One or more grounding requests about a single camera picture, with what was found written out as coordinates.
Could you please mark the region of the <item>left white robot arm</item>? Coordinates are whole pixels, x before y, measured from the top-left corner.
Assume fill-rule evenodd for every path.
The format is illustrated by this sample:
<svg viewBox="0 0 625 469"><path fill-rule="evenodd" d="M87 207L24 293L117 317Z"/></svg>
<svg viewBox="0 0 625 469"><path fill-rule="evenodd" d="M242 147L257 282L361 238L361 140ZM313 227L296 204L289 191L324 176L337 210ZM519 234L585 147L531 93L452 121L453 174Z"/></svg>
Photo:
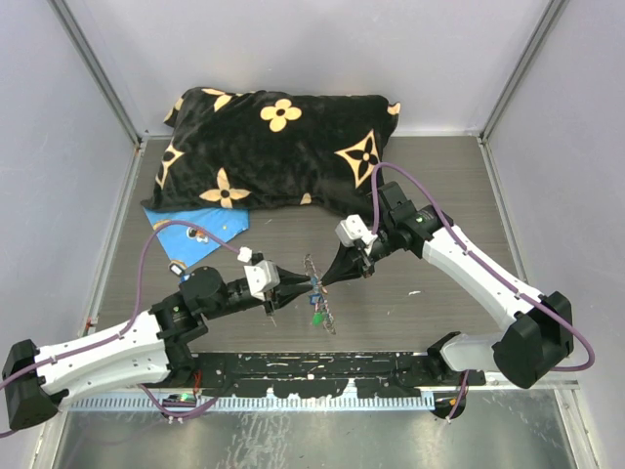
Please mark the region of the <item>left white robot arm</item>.
<svg viewBox="0 0 625 469"><path fill-rule="evenodd" d="M1 373L10 430L40 425L65 406L120 387L184 387L196 369L188 344L207 333L207 321L256 307L271 315L313 288L308 277L281 268L245 273L224 282L216 269L200 267L177 292L116 326L50 346L13 344Z"/></svg>

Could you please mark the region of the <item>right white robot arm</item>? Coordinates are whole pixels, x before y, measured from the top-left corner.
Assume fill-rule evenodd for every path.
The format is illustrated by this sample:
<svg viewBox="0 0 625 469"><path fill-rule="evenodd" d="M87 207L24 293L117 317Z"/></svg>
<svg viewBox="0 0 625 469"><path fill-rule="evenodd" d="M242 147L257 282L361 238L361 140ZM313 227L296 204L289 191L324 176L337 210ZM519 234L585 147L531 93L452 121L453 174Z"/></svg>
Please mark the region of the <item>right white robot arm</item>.
<svg viewBox="0 0 625 469"><path fill-rule="evenodd" d="M322 283L370 277L378 261L404 250L448 275L494 319L498 332L450 332L428 348L428 371L448 385L463 371L500 372L522 389L532 387L573 350L572 308L559 292L545 295L486 256L445 214L416 209L401 187L377 190L381 226L372 234L356 215L336 228L340 247Z"/></svg>

